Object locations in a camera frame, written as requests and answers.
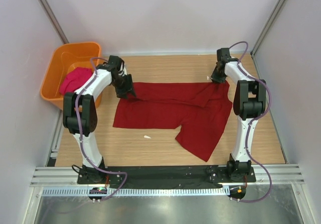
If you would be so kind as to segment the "dark red t-shirt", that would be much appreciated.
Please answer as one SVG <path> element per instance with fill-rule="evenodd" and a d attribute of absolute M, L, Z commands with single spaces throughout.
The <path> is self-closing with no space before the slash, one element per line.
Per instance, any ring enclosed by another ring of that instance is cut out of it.
<path fill-rule="evenodd" d="M 181 130 L 175 140 L 207 162 L 225 130 L 232 102 L 229 83 L 134 83 L 136 95 L 120 99 L 115 128 Z"/>

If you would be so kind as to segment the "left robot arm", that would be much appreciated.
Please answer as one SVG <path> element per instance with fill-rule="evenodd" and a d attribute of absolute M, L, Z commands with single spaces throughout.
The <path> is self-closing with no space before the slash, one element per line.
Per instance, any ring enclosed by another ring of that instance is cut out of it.
<path fill-rule="evenodd" d="M 76 139 L 82 155 L 82 166 L 78 171 L 80 184 L 100 184 L 110 175 L 95 137 L 97 98 L 110 85 L 115 88 L 118 98 L 136 95 L 132 76 L 127 73 L 124 60 L 119 56 L 111 55 L 93 69 L 92 76 L 81 87 L 65 93 L 63 98 L 63 126 Z"/>

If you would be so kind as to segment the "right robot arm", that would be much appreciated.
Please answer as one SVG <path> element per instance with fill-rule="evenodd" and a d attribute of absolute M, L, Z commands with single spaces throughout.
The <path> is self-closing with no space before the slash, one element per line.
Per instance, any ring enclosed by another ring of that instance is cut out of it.
<path fill-rule="evenodd" d="M 258 118 L 266 110 L 265 81 L 256 79 L 230 54 L 229 48 L 217 50 L 217 63 L 211 75 L 214 83 L 223 84 L 230 77 L 236 84 L 233 111 L 238 120 L 235 147 L 230 154 L 226 176 L 238 182 L 250 175 L 251 147 Z"/>

